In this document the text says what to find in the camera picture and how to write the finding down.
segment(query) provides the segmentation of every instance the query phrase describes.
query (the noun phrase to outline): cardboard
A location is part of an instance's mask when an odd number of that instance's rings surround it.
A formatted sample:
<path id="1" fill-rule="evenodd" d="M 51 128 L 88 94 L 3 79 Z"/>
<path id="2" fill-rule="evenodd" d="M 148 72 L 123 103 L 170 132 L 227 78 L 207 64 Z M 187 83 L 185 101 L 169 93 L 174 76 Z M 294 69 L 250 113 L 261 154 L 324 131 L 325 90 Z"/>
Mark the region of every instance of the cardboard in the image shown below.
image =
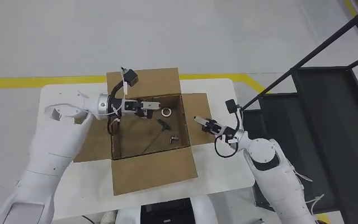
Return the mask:
<path id="1" fill-rule="evenodd" d="M 196 177 L 190 147 L 112 162 L 114 195 Z"/>
<path id="2" fill-rule="evenodd" d="M 179 74 L 177 68 L 162 68 L 136 70 L 139 82 L 133 87 L 128 87 L 128 99 L 141 98 L 147 96 L 162 96 L 181 94 Z M 119 72 L 107 73 L 107 90 L 110 94 L 122 80 Z M 123 97 L 123 90 L 118 91 L 117 98 Z"/>
<path id="3" fill-rule="evenodd" d="M 213 143 L 214 137 L 201 131 L 194 116 L 211 118 L 206 94 L 181 94 L 176 68 L 136 71 L 139 82 L 128 88 L 128 99 L 159 101 L 172 109 L 165 118 L 155 111 L 152 119 L 123 116 L 112 137 L 107 133 L 107 120 L 93 121 L 83 147 L 74 162 L 111 158 L 114 195 L 148 189 L 197 177 L 191 147 Z M 107 74 L 107 89 L 121 81 L 119 72 Z M 116 97 L 122 97 L 119 91 Z M 172 130 L 164 131 L 147 149 L 145 147 L 161 130 L 156 117 Z M 180 140 L 169 143 L 170 136 Z"/>

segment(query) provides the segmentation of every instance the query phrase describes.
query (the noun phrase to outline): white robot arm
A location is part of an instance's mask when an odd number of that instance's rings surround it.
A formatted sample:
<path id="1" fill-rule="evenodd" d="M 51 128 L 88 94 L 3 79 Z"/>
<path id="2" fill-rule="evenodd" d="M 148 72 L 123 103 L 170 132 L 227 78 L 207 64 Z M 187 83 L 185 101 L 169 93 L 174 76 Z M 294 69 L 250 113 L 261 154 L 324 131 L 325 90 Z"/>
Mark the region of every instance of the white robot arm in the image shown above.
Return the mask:
<path id="1" fill-rule="evenodd" d="M 230 113 L 236 112 L 233 100 L 227 101 Z M 215 150 L 221 157 L 233 156 L 244 150 L 245 159 L 257 181 L 262 194 L 276 211 L 282 224 L 315 224 L 316 217 L 307 208 L 303 185 L 296 176 L 294 166 L 282 152 L 280 145 L 274 140 L 249 139 L 248 133 L 239 129 L 222 126 L 215 120 L 194 117 L 202 125 L 202 130 L 214 134 Z M 234 153 L 229 156 L 220 155 L 216 149 L 216 141 L 229 144 Z"/>
<path id="2" fill-rule="evenodd" d="M 55 109 L 60 104 L 45 109 L 45 120 L 32 139 L 29 164 L 13 193 L 0 207 L 1 224 L 52 222 L 55 191 L 65 169 L 81 149 L 94 117 L 119 122 L 124 114 L 151 118 L 153 110 L 160 109 L 158 102 L 115 98 L 124 84 L 132 86 L 138 81 L 133 70 L 123 69 L 123 73 L 125 83 L 118 83 L 110 95 L 100 94 L 91 99 L 79 93 L 71 104 L 61 104 L 69 106 L 70 115 L 62 116 Z"/>

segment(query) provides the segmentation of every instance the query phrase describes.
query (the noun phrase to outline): box flap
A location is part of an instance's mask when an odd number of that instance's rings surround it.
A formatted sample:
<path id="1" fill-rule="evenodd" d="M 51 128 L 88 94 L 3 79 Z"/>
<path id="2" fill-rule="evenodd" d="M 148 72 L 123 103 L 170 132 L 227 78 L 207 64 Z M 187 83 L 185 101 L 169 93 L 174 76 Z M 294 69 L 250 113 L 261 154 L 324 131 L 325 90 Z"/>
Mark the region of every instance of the box flap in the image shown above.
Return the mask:
<path id="1" fill-rule="evenodd" d="M 177 68 L 136 70 L 135 72 L 139 81 L 133 87 L 128 88 L 127 98 L 129 99 L 181 93 Z M 120 72 L 109 72 L 106 77 L 107 90 L 110 94 L 122 77 Z M 123 90 L 118 91 L 116 97 L 123 97 Z"/>
<path id="2" fill-rule="evenodd" d="M 111 137 L 107 133 L 107 120 L 93 119 L 87 138 L 73 162 L 105 160 L 111 156 Z"/>
<path id="3" fill-rule="evenodd" d="M 195 116 L 211 118 L 206 94 L 182 94 L 185 119 L 189 133 L 190 145 L 213 143 L 215 137 L 203 132 L 201 125 L 194 121 Z"/>
<path id="4" fill-rule="evenodd" d="M 196 177 L 190 147 L 112 161 L 114 196 Z"/>

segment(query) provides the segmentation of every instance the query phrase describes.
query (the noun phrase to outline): white table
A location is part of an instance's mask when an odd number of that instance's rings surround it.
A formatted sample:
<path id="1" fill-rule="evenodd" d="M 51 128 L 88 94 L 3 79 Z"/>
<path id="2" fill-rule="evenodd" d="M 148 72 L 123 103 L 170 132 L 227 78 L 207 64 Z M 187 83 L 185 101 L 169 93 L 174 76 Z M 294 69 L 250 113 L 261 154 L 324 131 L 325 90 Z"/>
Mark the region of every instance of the white table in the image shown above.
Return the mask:
<path id="1" fill-rule="evenodd" d="M 226 100 L 236 100 L 231 80 L 181 80 L 180 84 L 185 94 L 206 92 L 213 119 L 222 125 L 236 126 L 234 114 L 229 114 L 225 105 Z M 59 100 L 60 92 L 76 94 L 77 91 L 90 95 L 106 93 L 107 88 L 105 83 L 44 86 L 37 124 L 42 122 L 44 107 L 63 102 Z M 225 144 L 218 143 L 218 148 L 221 153 L 232 153 Z M 212 143 L 192 146 L 192 151 L 198 178 L 118 196 L 113 196 L 110 160 L 72 163 L 55 194 L 54 219 L 247 188 L 254 184 L 242 152 L 231 158 L 221 158 L 216 155 Z"/>

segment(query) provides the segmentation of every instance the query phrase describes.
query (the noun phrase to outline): tape roll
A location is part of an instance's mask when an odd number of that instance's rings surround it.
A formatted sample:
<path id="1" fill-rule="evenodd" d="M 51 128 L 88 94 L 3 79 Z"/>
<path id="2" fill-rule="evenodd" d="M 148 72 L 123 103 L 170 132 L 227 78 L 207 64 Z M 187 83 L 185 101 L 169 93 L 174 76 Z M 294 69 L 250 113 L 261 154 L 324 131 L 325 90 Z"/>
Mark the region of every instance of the tape roll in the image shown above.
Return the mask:
<path id="1" fill-rule="evenodd" d="M 172 115 L 172 109 L 170 108 L 163 108 L 162 109 L 162 115 L 163 117 L 169 117 L 170 115 Z"/>

